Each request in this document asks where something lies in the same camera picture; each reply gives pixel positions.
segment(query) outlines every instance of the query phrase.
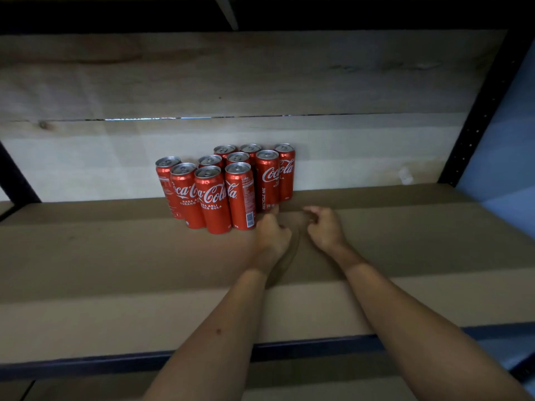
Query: barcode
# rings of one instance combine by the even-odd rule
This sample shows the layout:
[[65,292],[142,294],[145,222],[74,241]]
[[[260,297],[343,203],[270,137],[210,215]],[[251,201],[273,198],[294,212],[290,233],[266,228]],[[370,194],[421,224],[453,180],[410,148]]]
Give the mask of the barcode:
[[255,213],[253,211],[248,212],[245,217],[247,218],[247,228],[252,227],[255,224]]

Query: can lid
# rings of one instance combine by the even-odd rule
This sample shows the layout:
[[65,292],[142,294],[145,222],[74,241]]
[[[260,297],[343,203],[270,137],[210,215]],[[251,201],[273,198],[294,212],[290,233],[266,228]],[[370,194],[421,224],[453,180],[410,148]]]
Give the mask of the can lid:
[[195,171],[195,177],[198,179],[211,179],[221,173],[219,166],[205,166]]
[[270,160],[270,159],[277,159],[277,157],[279,157],[279,154],[276,151],[264,150],[264,151],[258,152],[256,154],[256,157],[258,159]]
[[236,146],[234,145],[219,145],[213,148],[214,153],[229,153],[234,152],[236,150]]
[[231,163],[225,167],[225,172],[229,174],[243,174],[251,170],[251,165],[245,162]]
[[279,143],[275,146],[277,152],[293,152],[295,149],[289,143]]
[[219,163],[222,160],[223,158],[217,154],[209,154],[208,156],[201,157],[198,161],[200,165],[210,166],[215,165],[216,163]]
[[189,174],[193,172],[197,166],[195,163],[180,163],[179,165],[174,166],[171,169],[171,174],[175,175],[183,175],[183,174]]
[[249,156],[249,154],[245,152],[234,152],[227,156],[227,160],[230,162],[244,162],[250,157],[251,156]]
[[156,161],[156,167],[173,167],[180,163],[178,156],[166,156]]
[[240,146],[242,152],[258,152],[262,149],[262,145],[259,145],[258,143],[248,143]]

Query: can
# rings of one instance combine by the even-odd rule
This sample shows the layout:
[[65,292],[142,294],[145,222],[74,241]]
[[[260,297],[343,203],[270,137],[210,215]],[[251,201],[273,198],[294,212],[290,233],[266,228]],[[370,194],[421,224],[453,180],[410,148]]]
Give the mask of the can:
[[219,145],[213,148],[213,154],[221,156],[223,159],[227,158],[227,155],[232,152],[236,152],[237,147],[234,145]]
[[294,194],[295,149],[289,143],[280,143],[275,146],[275,150],[280,158],[280,200],[286,201]]
[[236,162],[245,162],[245,163],[251,164],[251,156],[249,156],[249,154],[245,152],[229,153],[227,155],[227,158],[225,159],[225,164],[228,166],[231,163],[236,163]]
[[236,229],[255,227],[255,183],[251,165],[246,162],[231,163],[225,167],[228,204],[231,208],[232,225]]
[[279,203],[279,154],[263,150],[256,154],[256,199],[260,211],[269,211]]
[[195,163],[180,163],[171,169],[171,181],[180,201],[180,213],[191,229],[206,228],[195,185]]
[[240,146],[240,152],[248,153],[251,159],[251,166],[254,169],[256,164],[256,154],[257,152],[263,150],[264,148],[262,145],[259,145],[258,143],[247,143],[245,145]]
[[221,168],[205,166],[195,171],[195,185],[201,203],[206,228],[211,234],[224,234],[231,230],[231,210]]
[[156,172],[158,174],[158,178],[160,179],[160,184],[164,190],[165,198],[167,198],[167,203],[169,204],[171,214],[173,214],[173,216],[177,219],[182,219],[183,217],[180,214],[180,202],[174,192],[170,172],[171,168],[180,162],[181,160],[177,156],[166,156],[156,161]]
[[223,170],[225,168],[225,160],[217,154],[209,154],[199,158],[199,168],[205,166],[218,166]]

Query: skin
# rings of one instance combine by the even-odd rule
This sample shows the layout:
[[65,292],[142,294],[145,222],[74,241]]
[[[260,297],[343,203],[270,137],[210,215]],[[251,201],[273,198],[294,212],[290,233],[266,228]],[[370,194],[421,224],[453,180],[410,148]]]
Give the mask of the skin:
[[[345,273],[368,321],[420,401],[532,400],[456,325],[378,272],[348,244],[334,211],[306,207],[316,246]],[[240,400],[267,277],[290,244],[276,212],[256,227],[255,255],[227,295],[167,362],[145,401]]]

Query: person's right arm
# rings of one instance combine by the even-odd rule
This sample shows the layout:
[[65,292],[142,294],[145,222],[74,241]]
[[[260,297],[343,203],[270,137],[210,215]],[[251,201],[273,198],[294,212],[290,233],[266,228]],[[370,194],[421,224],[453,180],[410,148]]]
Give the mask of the person's right arm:
[[340,265],[368,321],[420,401],[532,400],[474,340],[360,256],[347,243],[334,211],[305,210],[318,216],[308,227],[312,240]]

